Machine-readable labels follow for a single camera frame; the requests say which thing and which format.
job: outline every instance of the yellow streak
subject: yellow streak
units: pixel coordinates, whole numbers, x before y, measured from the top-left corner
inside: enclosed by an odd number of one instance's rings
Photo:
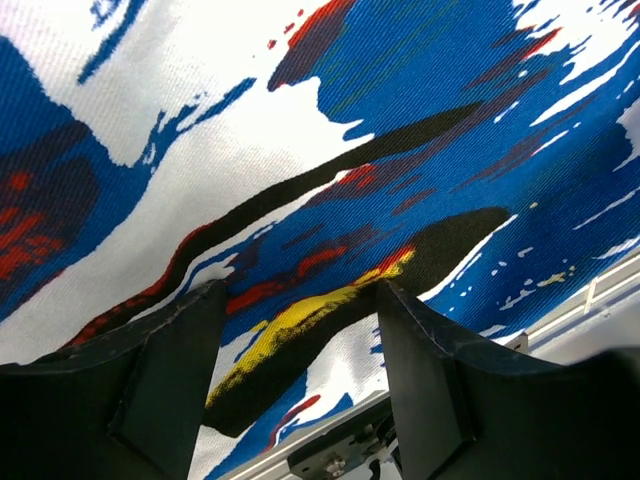
[[[215,398],[224,391],[241,383],[246,374],[273,356],[283,343],[308,331],[327,314],[355,297],[360,288],[381,278],[393,278],[400,275],[402,267],[411,260],[414,253],[413,250],[407,252],[384,271],[380,268],[374,268],[366,272],[351,285],[324,295],[304,298],[277,315],[272,322],[266,320],[260,322],[252,329],[252,331],[259,331],[264,328],[260,339],[240,358],[224,380],[209,394],[207,406],[212,404]]]
[[[546,280],[543,280],[542,282],[538,282],[538,286],[539,287],[546,287],[548,285],[551,285],[552,283],[556,283],[556,282],[562,283],[562,282],[564,282],[566,280],[564,278],[564,276],[566,274],[567,274],[567,272],[554,273],[553,275],[551,275]]]

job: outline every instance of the red streak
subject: red streak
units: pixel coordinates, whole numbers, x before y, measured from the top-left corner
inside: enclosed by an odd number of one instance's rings
[[[371,173],[376,167],[370,164],[362,165],[347,173],[338,183],[340,185],[346,185],[347,183],[355,182],[356,180],[363,180],[362,177]]]
[[[276,437],[282,427],[284,427],[287,423],[289,423],[293,419],[293,417],[298,415],[300,412],[303,412],[307,408],[311,407],[312,405],[315,405],[318,400],[320,400],[320,395],[314,395],[313,397],[309,397],[300,405],[297,405],[293,407],[291,410],[289,410],[285,414],[285,416],[282,417],[282,420],[278,422],[278,425],[276,425],[276,428],[274,428],[271,431],[271,434],[269,435],[269,445],[267,445],[267,448],[264,449],[263,453],[266,452],[267,450],[271,450],[275,446]]]
[[[19,211],[20,210],[18,209],[18,207],[5,208],[2,212],[0,212],[0,225],[13,220]]]
[[[0,235],[0,249],[12,246],[16,241],[20,240],[33,227],[38,225],[42,220],[42,215],[29,215],[16,226],[12,227],[7,233]]]
[[[27,172],[18,172],[11,175],[9,186],[14,190],[22,191],[29,186],[33,174]]]
[[[302,40],[307,33],[318,23],[320,20],[323,20],[326,17],[330,17],[335,13],[336,10],[347,7],[349,8],[355,0],[331,0],[325,6],[316,10],[313,15],[311,15],[306,22],[302,25],[300,30],[298,30],[293,37],[289,40],[289,47],[293,48],[296,44]]]
[[[356,188],[363,188],[366,187],[367,185],[369,185],[371,182],[373,182],[376,179],[375,176],[371,175],[369,177],[365,177],[362,180],[360,180],[357,185]]]
[[[230,298],[227,301],[227,315],[231,315],[241,308],[253,305],[254,303],[259,302],[265,297],[275,295],[276,293],[282,291],[285,286],[286,285],[282,283],[276,282],[265,282],[254,285],[243,294],[238,295],[235,298]]]
[[[544,47],[547,43],[553,40],[556,35],[558,35],[558,32],[560,30],[562,30],[562,27],[558,27],[555,30],[547,33],[544,37],[540,37],[538,40],[536,40],[536,42],[531,45],[531,48],[524,53],[523,58],[529,58],[531,55]]]
[[[300,262],[300,265],[298,265],[298,276],[304,277],[309,269],[311,269],[315,265],[333,260],[346,251],[347,247],[329,248],[327,250],[323,250],[322,252],[318,252],[315,255],[311,255],[309,258],[305,258]]]
[[[415,249],[416,248],[413,245],[407,245],[405,247],[402,247],[396,253],[393,253],[390,256],[388,256],[387,258],[385,258],[382,261],[382,263],[380,263],[380,265],[378,265],[378,268],[380,269],[380,271],[384,272],[385,270],[387,270],[388,268],[393,267],[396,263],[398,263],[400,260],[402,260],[402,257],[404,257],[407,253],[411,253],[411,252],[415,251]]]

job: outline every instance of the fabric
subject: fabric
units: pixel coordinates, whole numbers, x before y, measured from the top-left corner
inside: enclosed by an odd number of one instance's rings
[[[393,278],[514,334],[640,241],[637,0],[1,0],[0,363],[211,278],[192,478],[386,388]]]

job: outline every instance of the screw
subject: screw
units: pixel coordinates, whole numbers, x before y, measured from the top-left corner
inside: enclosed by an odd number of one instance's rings
[[[327,464],[325,470],[333,475],[333,478],[338,478],[344,474],[343,468],[346,464],[347,462],[345,462],[343,459],[336,458]]]

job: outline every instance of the blue paint stroke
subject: blue paint stroke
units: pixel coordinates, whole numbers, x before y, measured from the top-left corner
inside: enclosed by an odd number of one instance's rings
[[[242,80],[239,84],[225,93],[222,100],[205,110],[203,114],[198,116],[187,127],[180,128],[180,124],[187,117],[189,117],[189,115],[191,115],[198,109],[198,107],[200,106],[199,104],[184,105],[180,109],[178,114],[167,121],[166,124],[162,127],[162,122],[165,119],[167,113],[164,110],[161,111],[158,114],[158,118],[156,119],[156,123],[153,129],[151,130],[147,145],[142,151],[142,155],[140,157],[142,163],[151,167],[157,166],[160,160],[164,158],[167,150],[169,150],[169,147],[178,139],[178,137],[187,133],[199,123],[202,123],[205,120],[209,120],[211,117],[222,113],[229,105],[231,105],[233,102],[239,99],[247,90],[249,90],[253,86],[255,81],[255,78],[245,78],[244,80]]]
[[[122,19],[122,23],[116,28],[111,34],[105,38],[100,44],[100,48],[98,52],[89,59],[87,64],[82,69],[82,72],[78,76],[78,83],[80,85],[84,84],[91,75],[93,75],[104,62],[109,60],[109,57],[113,54],[113,52],[118,48],[118,45],[124,38],[125,34],[129,30],[129,27],[133,25],[133,22],[136,20],[136,16],[142,5],[146,0],[131,0],[129,6],[127,7],[127,11],[124,14],[124,18]]]
[[[122,0],[95,0],[89,11],[96,18],[91,30],[101,27],[111,18],[116,9],[120,6]]]

